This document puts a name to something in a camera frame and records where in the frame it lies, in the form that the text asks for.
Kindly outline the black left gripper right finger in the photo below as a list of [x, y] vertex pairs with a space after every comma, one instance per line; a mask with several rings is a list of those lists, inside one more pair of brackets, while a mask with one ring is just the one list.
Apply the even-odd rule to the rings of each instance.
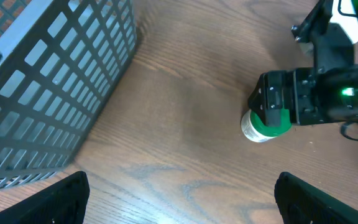
[[274, 197], [284, 224], [358, 224], [358, 210], [289, 172], [280, 174]]

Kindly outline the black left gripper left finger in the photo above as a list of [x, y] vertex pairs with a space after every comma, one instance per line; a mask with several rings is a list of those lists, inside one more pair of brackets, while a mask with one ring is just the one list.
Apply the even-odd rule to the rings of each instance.
[[0, 212], [0, 224], [83, 223], [90, 186], [78, 171]]

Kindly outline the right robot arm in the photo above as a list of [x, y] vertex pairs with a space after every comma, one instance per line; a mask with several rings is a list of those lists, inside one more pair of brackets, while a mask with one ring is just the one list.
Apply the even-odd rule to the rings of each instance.
[[281, 110], [300, 126], [358, 123], [358, 64], [317, 74], [313, 68], [274, 70], [260, 76], [247, 100], [262, 123], [281, 124]]

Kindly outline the green lid jar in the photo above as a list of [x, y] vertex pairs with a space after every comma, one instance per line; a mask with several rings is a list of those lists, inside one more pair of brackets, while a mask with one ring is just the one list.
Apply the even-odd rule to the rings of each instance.
[[279, 127], [266, 126], [255, 112], [249, 110], [241, 119], [241, 129], [247, 139], [262, 143], [279, 137], [290, 130], [291, 122], [288, 110], [281, 110], [280, 122]]

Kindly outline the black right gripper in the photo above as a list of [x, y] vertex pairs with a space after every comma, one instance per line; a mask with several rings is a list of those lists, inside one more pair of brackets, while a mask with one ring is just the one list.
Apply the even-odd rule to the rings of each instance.
[[282, 124], [281, 110], [289, 112], [288, 119], [292, 124], [307, 126], [327, 123], [328, 117], [318, 106], [314, 92], [316, 81], [313, 68], [263, 73], [248, 97], [248, 107], [268, 127]]

